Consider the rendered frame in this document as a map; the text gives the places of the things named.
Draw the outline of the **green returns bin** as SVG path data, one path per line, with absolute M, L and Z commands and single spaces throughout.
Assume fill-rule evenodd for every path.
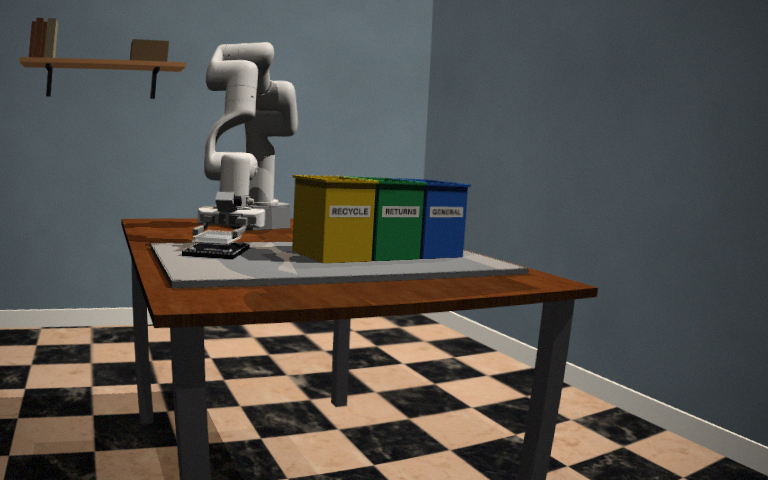
M 376 183 L 372 260 L 420 259 L 424 185 L 391 178 Z

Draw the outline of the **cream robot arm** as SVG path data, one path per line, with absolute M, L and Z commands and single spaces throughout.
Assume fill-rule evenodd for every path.
M 270 81 L 268 66 L 273 57 L 274 48 L 267 42 L 226 44 L 216 48 L 209 62 L 208 89 L 226 91 L 224 115 L 207 137 L 204 160 L 206 177 L 220 181 L 215 198 L 218 212 L 278 204 L 274 199 L 275 150 L 267 137 L 294 135 L 298 120 L 293 85 Z M 215 152 L 218 138 L 243 123 L 246 153 Z

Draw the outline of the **blue bin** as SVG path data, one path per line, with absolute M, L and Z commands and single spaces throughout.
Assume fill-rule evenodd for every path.
M 424 187 L 421 259 L 463 257 L 467 193 L 470 184 L 405 179 Z

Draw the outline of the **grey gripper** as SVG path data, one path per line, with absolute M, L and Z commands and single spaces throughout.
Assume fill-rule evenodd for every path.
M 241 227 L 232 231 L 232 239 L 235 239 L 242 236 L 242 233 L 247 231 L 247 227 L 263 227 L 265 225 L 265 210 L 239 207 L 235 212 L 218 212 L 216 206 L 199 208 L 198 224 L 201 226 L 193 228 L 193 235 L 203 233 L 203 228 L 204 230 L 207 229 L 208 225 Z

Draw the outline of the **yellow open-top bin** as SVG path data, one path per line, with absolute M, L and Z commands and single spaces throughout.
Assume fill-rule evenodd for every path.
M 321 263 L 371 261 L 379 181 L 341 176 L 293 178 L 292 251 Z

